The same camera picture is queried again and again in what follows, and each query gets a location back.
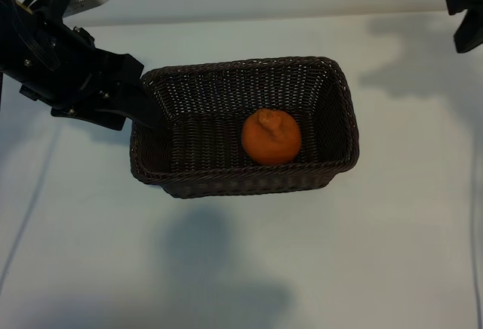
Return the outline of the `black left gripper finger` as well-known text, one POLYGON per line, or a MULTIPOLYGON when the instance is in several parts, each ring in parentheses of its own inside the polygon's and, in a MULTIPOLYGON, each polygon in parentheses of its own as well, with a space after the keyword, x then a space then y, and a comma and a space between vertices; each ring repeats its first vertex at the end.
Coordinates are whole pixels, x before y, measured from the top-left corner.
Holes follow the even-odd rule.
POLYGON ((156 128, 159 123, 159 107, 140 84, 117 82, 104 93, 107 112, 129 118, 140 125, 156 128))
POLYGON ((73 118, 99 125, 114 131, 120 131, 125 124, 125 117, 111 112, 99 112, 95 110, 81 110, 75 107, 67 110, 51 109, 51 115, 58 118, 73 118))

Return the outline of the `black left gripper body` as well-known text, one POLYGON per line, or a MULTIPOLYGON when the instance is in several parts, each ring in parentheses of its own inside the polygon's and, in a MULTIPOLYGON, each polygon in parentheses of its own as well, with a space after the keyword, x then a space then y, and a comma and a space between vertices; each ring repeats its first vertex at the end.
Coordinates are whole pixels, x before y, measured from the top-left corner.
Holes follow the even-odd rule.
POLYGON ((143 64, 94 45, 85 30, 25 10, 7 11, 7 75, 55 109, 101 100, 119 81, 140 84, 143 64))

